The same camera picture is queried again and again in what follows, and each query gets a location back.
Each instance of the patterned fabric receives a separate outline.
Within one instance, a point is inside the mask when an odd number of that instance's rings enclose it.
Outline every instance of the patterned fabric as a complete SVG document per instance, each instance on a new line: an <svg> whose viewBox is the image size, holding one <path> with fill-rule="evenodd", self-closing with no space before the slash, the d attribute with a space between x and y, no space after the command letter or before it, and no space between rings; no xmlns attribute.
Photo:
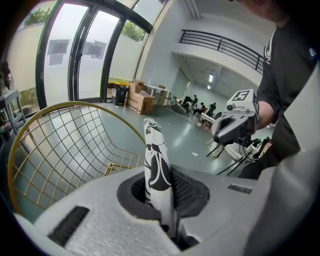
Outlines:
<svg viewBox="0 0 320 256"><path fill-rule="evenodd" d="M161 226L169 237L176 236L176 212L170 181L165 138L160 125L153 119L144 119L145 136L145 203L161 212Z"/></svg>

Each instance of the black vent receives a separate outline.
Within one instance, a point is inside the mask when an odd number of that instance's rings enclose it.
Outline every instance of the black vent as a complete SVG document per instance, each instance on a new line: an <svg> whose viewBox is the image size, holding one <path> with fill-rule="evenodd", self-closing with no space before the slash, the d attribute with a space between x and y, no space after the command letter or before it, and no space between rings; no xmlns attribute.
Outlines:
<svg viewBox="0 0 320 256"><path fill-rule="evenodd" d="M189 182L172 173L171 180L173 181L172 189L174 196L174 208L177 208L178 206L185 204L188 199L194 195L195 188Z"/></svg>
<svg viewBox="0 0 320 256"><path fill-rule="evenodd" d="M71 212L59 223L59 225L48 235L53 242L64 247L72 234L80 226L81 222L87 216L89 209L76 206Z"/></svg>
<svg viewBox="0 0 320 256"><path fill-rule="evenodd" d="M247 186L240 186L240 185L236 185L236 184L231 184L230 186L228 186L228 189L230 190L234 190L237 192L241 192L241 193L245 193L245 194L251 194L252 192L252 187L247 187Z"/></svg>
<svg viewBox="0 0 320 256"><path fill-rule="evenodd" d="M195 189L192 184L171 173L174 208L185 204L194 193ZM140 202L145 203L145 177L138 179L131 187L132 195Z"/></svg>

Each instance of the window frame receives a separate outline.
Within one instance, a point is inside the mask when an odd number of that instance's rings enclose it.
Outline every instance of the window frame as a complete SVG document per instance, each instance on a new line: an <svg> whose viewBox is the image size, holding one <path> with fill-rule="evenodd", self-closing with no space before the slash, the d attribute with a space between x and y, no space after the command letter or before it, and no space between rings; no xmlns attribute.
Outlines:
<svg viewBox="0 0 320 256"><path fill-rule="evenodd" d="M132 7L127 7L126 5L116 1L116 0L58 0L55 6L52 8L48 19L44 24L42 34L40 36L38 51L36 56L35 64L35 87L36 94L38 99L38 104L40 110L47 107L46 94L45 94L45 85L44 85L44 67L45 67L45 55L46 49L49 42L49 36L54 25L54 22L64 4L75 4L88 7L87 12L85 13L78 30L73 39L69 67L68 67L68 98L70 101L84 101L91 103L106 103L107 100L107 89L106 84L108 84L110 69L112 64L112 59L115 53L115 48L118 43L120 34L125 26L126 21L130 21L142 30L144 30L148 35L153 29L153 25L149 23L142 16L137 14L134 11L135 6L138 4L139 0L135 1ZM168 0L163 1L163 7L168 2ZM100 83L100 97L97 98L86 98L79 99L79 67L81 52L84 47L84 43L89 33L91 24L98 13L98 11L107 12L111 15L116 15L119 17L119 21L113 31L111 39L106 49L106 55L104 58L101 74L101 83ZM142 42L142 50L140 58L137 62L137 67L134 76L137 74L138 66L140 63L141 55L145 47L145 43L148 39L148 36L145 36L145 39Z"/></svg>

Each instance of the ceiling light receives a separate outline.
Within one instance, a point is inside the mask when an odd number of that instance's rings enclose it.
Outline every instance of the ceiling light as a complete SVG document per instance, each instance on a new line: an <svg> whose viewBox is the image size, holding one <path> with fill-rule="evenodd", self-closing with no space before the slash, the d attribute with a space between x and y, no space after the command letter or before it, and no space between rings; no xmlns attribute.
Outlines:
<svg viewBox="0 0 320 256"><path fill-rule="evenodd" d="M209 75L209 83L212 83L215 79L215 76L213 74Z"/></svg>

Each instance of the railing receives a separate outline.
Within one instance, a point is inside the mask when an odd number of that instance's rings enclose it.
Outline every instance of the railing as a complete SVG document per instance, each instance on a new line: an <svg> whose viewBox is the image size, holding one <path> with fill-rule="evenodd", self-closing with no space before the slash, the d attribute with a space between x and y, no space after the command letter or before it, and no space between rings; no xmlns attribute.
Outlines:
<svg viewBox="0 0 320 256"><path fill-rule="evenodd" d="M263 74L264 58L249 47L217 34L187 29L182 32L181 44L202 46L227 54Z"/></svg>

